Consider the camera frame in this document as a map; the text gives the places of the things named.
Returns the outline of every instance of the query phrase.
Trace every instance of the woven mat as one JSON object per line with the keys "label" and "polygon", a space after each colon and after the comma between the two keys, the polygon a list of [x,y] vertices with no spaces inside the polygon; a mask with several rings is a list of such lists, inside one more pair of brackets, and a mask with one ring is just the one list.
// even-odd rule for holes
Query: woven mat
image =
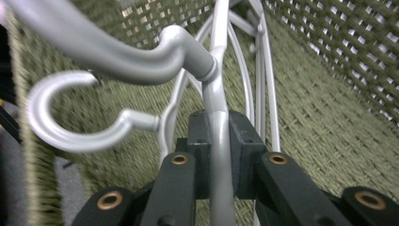
{"label": "woven mat", "polygon": [[[90,5],[82,7],[82,10],[95,7]],[[96,13],[90,15],[91,19],[100,17]],[[99,25],[112,34],[107,30],[106,18],[102,19],[99,19]],[[276,76],[282,150],[290,154],[321,188],[333,194],[339,195],[346,186],[362,185],[375,188],[397,201],[397,126],[370,114],[368,106],[363,104],[363,97],[341,78],[331,76],[322,66],[319,56],[292,38],[293,33],[286,24],[272,18],[267,18],[267,21]],[[253,40],[242,32],[237,33],[242,47],[247,49]],[[153,134],[133,131],[121,144],[96,154],[63,153],[33,134],[24,114],[26,95],[31,86],[49,73],[79,67],[12,16],[9,34],[24,140],[29,224],[62,225],[61,197],[56,191],[53,169],[55,155],[77,164],[87,197],[106,186],[136,190],[153,180],[158,157]],[[245,55],[248,66],[254,69],[255,56],[248,50],[245,50]],[[229,48],[225,60],[224,83],[229,107],[243,112],[243,88],[232,48]],[[168,102],[173,83],[138,87],[96,75],[102,81],[99,85],[72,89],[56,97],[53,115],[65,128],[86,133],[99,131],[109,126],[123,108],[160,114]],[[199,96],[189,88],[178,116],[176,137],[185,135],[188,115],[202,108]],[[251,202],[236,202],[236,209],[239,225],[249,225]],[[208,212],[207,202],[197,203],[197,225],[209,224]]]}

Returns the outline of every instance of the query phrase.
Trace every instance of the brass grommet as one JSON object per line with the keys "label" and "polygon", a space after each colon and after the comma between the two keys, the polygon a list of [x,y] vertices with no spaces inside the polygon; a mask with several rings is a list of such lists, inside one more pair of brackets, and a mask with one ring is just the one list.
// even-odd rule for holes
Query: brass grommet
{"label": "brass grommet", "polygon": [[385,204],[384,200],[382,200],[379,196],[371,193],[370,191],[356,192],[355,199],[361,204],[375,210],[383,210],[387,207],[387,204]]}
{"label": "brass grommet", "polygon": [[171,161],[174,165],[182,165],[188,162],[188,157],[185,156],[184,154],[178,154],[174,156]]}
{"label": "brass grommet", "polygon": [[122,202],[122,195],[118,191],[110,191],[103,195],[98,201],[97,206],[101,210],[110,210]]}
{"label": "brass grommet", "polygon": [[284,155],[281,155],[278,153],[270,155],[269,160],[272,163],[279,164],[279,165],[284,165],[287,163],[287,158]]}

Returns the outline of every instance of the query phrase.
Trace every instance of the silver metal frame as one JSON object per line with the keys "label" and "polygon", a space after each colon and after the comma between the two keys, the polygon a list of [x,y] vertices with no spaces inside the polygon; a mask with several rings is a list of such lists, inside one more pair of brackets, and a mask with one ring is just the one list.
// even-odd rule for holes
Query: silver metal frame
{"label": "silver metal frame", "polygon": [[[71,71],[52,74],[36,84],[28,95],[27,116],[33,131],[58,149],[87,153],[104,150],[124,139],[132,128],[158,134],[161,157],[172,152],[176,116],[184,89],[190,81],[205,104],[209,119],[211,150],[211,224],[235,225],[231,177],[229,109],[226,102],[222,69],[229,37],[243,77],[246,115],[265,139],[265,79],[268,86],[272,146],[280,152],[279,122],[267,26],[262,3],[248,0],[250,23],[230,11],[229,1],[215,2],[215,12],[193,38],[177,25],[166,27],[158,47],[139,50],[113,39],[90,22],[69,1],[6,0],[26,24],[67,56],[112,78],[138,85],[166,83],[178,74],[169,105],[161,116],[123,110],[117,121],[102,132],[82,135],[65,130],[50,114],[52,97],[72,86],[89,86],[97,80],[91,73]],[[231,0],[231,6],[240,1]],[[247,65],[232,24],[256,41],[256,112]],[[211,32],[210,52],[202,47]],[[256,214],[254,225],[259,225]]]}

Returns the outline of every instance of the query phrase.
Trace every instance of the silver hook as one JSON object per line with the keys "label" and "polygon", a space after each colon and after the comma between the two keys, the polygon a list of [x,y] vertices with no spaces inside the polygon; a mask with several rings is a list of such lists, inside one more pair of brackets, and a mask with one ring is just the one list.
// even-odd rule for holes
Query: silver hook
{"label": "silver hook", "polygon": [[85,71],[54,73],[39,81],[29,92],[27,117],[33,131],[45,142],[64,151],[89,153],[110,148],[134,128],[157,131],[159,118],[131,109],[120,112],[109,128],[93,134],[78,134],[59,126],[50,113],[53,97],[72,86],[90,86],[97,79]]}

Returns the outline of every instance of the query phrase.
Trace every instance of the green woven carpet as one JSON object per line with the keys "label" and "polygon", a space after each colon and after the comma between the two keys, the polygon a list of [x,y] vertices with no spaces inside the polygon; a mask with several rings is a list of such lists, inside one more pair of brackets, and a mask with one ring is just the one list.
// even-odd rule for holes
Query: green woven carpet
{"label": "green woven carpet", "polygon": [[[102,1],[101,4],[97,1],[74,2],[106,32],[141,48],[155,45],[152,38],[159,27],[145,35],[142,32],[145,23],[132,25],[135,20],[140,21],[145,14],[152,23],[155,19],[150,16],[151,13],[162,15],[170,11],[168,15],[172,16],[175,13],[173,9],[166,9],[171,1],[160,1],[163,3],[160,7],[157,2],[150,3],[149,8],[155,8],[155,11],[146,11],[146,7],[143,7],[140,17],[132,14],[126,18],[121,16],[120,6],[112,0]],[[185,14],[186,20],[189,16],[196,18],[187,27],[195,32],[212,8],[207,9],[208,1],[192,5],[181,3],[176,10],[195,8],[196,12],[201,11],[201,15]],[[306,45],[301,45],[297,34],[280,17],[277,18],[268,17],[267,22],[276,77],[282,151],[290,154],[321,188],[333,194],[340,195],[347,186],[362,185],[377,189],[397,201],[397,125],[370,113],[367,98],[348,86],[343,76],[332,76],[333,72],[324,60]],[[129,20],[131,23],[126,28],[125,23]],[[163,24],[162,20],[169,24],[184,23],[168,17],[159,20],[160,24]],[[129,36],[128,28],[136,33]],[[155,135],[151,133],[132,131],[121,144],[94,154],[63,153],[37,138],[24,113],[30,88],[47,74],[85,67],[64,57],[12,16],[9,35],[21,109],[30,225],[62,225],[61,197],[56,191],[53,167],[56,155],[69,158],[77,164],[88,197],[107,186],[124,186],[134,191],[156,177],[157,143]],[[237,31],[237,35],[253,78],[255,56],[247,49],[254,40],[242,32]],[[243,87],[231,47],[225,60],[224,83],[229,106],[243,112]],[[65,128],[85,133],[102,130],[117,118],[123,108],[160,114],[168,103],[173,86],[172,81],[156,87],[139,87],[95,74],[101,80],[98,85],[71,89],[56,97],[53,115]],[[185,135],[188,115],[199,109],[203,109],[200,97],[189,88],[184,95],[175,137]],[[236,210],[239,225],[250,225],[252,202],[236,202]],[[198,202],[197,225],[209,224],[208,213],[207,202]]]}

